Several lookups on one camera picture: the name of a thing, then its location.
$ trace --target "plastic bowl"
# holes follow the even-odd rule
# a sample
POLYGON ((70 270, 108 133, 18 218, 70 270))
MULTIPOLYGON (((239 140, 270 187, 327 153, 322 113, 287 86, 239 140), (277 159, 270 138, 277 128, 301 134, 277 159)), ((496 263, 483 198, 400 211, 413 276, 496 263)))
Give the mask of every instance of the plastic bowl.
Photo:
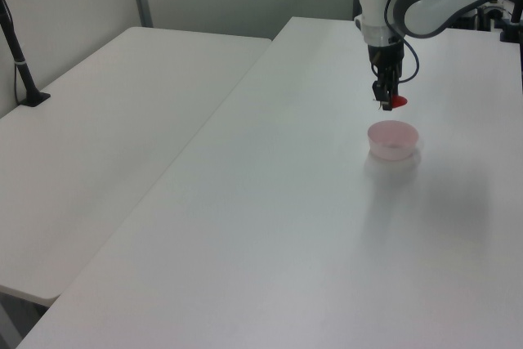
POLYGON ((370 152, 380 159, 399 161, 406 159, 416 149, 418 131, 410 124, 397 120, 386 120, 370 126, 370 152))

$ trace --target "table surface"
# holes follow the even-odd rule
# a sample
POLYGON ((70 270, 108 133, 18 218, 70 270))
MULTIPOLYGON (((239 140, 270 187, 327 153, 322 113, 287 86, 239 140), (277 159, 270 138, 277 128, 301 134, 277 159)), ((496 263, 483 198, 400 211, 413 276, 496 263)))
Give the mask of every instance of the table surface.
POLYGON ((0 120, 0 291, 51 304, 270 41, 131 28, 0 120))
POLYGON ((352 23, 292 19, 20 349, 520 347, 519 47, 412 44, 386 113, 352 23))

